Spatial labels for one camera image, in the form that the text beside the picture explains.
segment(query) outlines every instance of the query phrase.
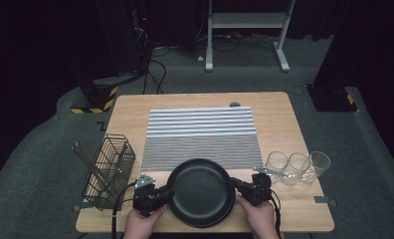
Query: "human hand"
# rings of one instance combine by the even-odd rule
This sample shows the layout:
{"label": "human hand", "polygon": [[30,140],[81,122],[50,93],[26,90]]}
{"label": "human hand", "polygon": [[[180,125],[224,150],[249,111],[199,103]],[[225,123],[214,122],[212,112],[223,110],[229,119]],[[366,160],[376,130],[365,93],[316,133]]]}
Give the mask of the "human hand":
{"label": "human hand", "polygon": [[140,211],[131,209],[126,215],[123,239],[147,239],[153,232],[154,224],[163,215],[165,206],[157,209],[149,217],[142,216]]}
{"label": "human hand", "polygon": [[275,211],[272,203],[264,201],[255,207],[241,195],[237,195],[237,202],[246,211],[247,222],[253,229],[255,239],[279,238],[275,228]]}

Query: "wire basket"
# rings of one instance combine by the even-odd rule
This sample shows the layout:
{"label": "wire basket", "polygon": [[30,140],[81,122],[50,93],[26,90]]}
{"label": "wire basket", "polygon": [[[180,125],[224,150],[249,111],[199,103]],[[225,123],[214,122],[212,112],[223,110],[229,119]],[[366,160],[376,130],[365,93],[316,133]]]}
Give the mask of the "wire basket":
{"label": "wire basket", "polygon": [[135,153],[124,135],[107,134],[97,150],[95,159],[96,166],[107,175],[105,178],[109,181],[99,180],[89,170],[83,197],[98,210],[113,209],[116,199],[125,193]]}

